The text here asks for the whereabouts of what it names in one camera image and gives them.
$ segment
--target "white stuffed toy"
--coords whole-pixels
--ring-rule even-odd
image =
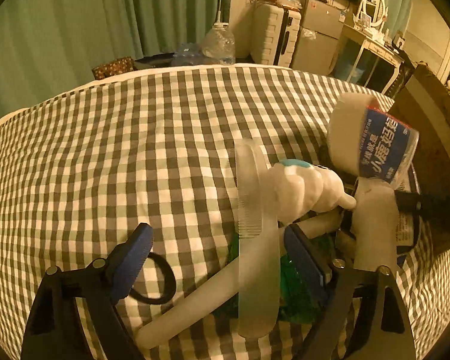
[[[285,225],[308,211],[326,212],[341,206],[354,209],[355,199],[344,191],[331,169],[300,160],[283,160],[271,168],[277,194],[277,218]]]

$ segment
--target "screw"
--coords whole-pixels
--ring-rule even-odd
[[[104,259],[96,259],[91,265],[95,269],[100,269],[103,266],[105,266],[105,260]]]
[[[386,276],[390,276],[392,274],[392,271],[390,270],[389,267],[387,267],[386,265],[381,265],[378,267],[378,271]]]
[[[345,261],[343,261],[342,259],[334,259],[331,263],[334,265],[335,268],[338,269],[345,268]]]
[[[56,274],[59,269],[56,266],[49,266],[45,273],[49,276]]]

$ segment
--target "bed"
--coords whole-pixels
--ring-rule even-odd
[[[236,229],[234,140],[253,138],[270,164],[318,162],[341,92],[373,93],[324,76],[254,64],[149,69],[95,81],[22,110],[0,124],[0,346],[19,359],[28,312],[49,266],[86,266],[140,222],[177,278],[172,303],[117,306],[135,332],[224,266]],[[450,321],[450,251],[433,259],[420,221],[397,284],[421,359]],[[145,263],[137,289],[159,293]],[[83,305],[92,352],[102,351]],[[351,310],[335,355],[344,350]],[[290,359],[309,326],[277,323],[245,341],[233,320],[212,315],[145,353],[148,359]]]

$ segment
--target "plastic water bottle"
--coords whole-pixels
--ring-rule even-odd
[[[202,41],[202,53],[222,65],[235,63],[235,38],[228,23],[217,22]]]

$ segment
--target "cardboard box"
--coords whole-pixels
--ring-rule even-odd
[[[419,64],[389,113],[420,133],[413,165],[421,192],[450,196],[450,95],[444,85]],[[450,249],[450,226],[429,224],[434,255]]]

